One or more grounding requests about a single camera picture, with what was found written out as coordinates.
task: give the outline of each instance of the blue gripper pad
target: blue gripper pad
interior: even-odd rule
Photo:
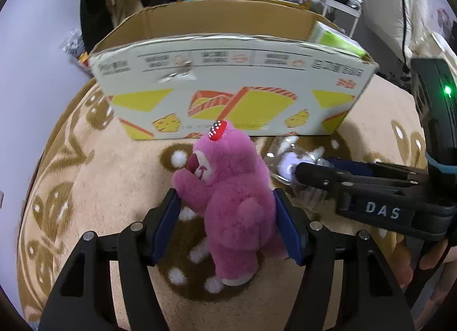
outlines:
[[[348,161],[340,158],[326,158],[336,169],[349,171],[353,175],[373,176],[373,170],[366,163]]]
[[[295,260],[297,265],[304,264],[303,249],[308,244],[308,232],[306,226],[301,224],[303,216],[306,213],[297,207],[292,206],[284,190],[276,188],[273,191],[276,200],[276,223],[282,241],[286,245],[289,257]]]
[[[162,204],[157,209],[157,213],[161,214],[162,217],[153,237],[152,261],[154,263],[158,263],[165,256],[168,242],[181,212],[181,199],[175,189],[168,191]]]

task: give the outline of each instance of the bear ear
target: bear ear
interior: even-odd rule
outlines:
[[[208,136],[211,140],[217,141],[220,138],[222,138],[222,135],[224,134],[225,129],[227,128],[227,122],[226,121],[217,121],[214,123],[214,125],[211,127],[211,130],[209,130]]]

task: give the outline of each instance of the human hand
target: human hand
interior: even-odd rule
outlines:
[[[391,257],[389,260],[392,271],[394,272],[395,278],[401,288],[405,288],[409,285],[413,279],[413,269],[411,268],[411,253],[410,250],[404,244],[404,237],[398,235],[400,240],[397,243]],[[447,239],[444,239],[437,244],[435,244],[432,249],[422,256],[419,261],[419,269],[427,270],[435,267],[440,258],[442,257],[444,251],[447,247]],[[445,263],[454,262],[457,260],[457,247],[452,247],[446,258],[444,259]]]

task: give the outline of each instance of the patterned rug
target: patterned rug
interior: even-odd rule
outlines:
[[[264,155],[272,137],[252,138]],[[94,80],[62,114],[31,186],[18,242],[17,276],[24,315],[38,321],[68,255],[87,230],[120,232],[159,205],[177,169],[176,154],[191,154],[194,139],[133,141]],[[325,149],[324,157],[388,161],[425,167],[425,143],[412,96],[378,76],[332,136],[300,137],[298,144]],[[333,213],[326,201],[315,218],[331,230],[355,233],[369,227]],[[395,234],[381,239],[386,256]],[[183,206],[165,258],[149,269],[168,325],[173,330],[284,328],[303,268],[292,260],[259,257],[261,269],[248,284],[230,288],[215,277],[203,221]],[[341,267],[325,327],[336,320]],[[116,263],[113,298],[120,327],[129,329]]]

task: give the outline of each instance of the cardboard box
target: cardboard box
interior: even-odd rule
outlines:
[[[377,64],[303,42],[315,21],[335,27],[266,2],[179,2],[128,18],[90,64],[134,139],[199,137],[218,119],[249,135],[328,134]]]

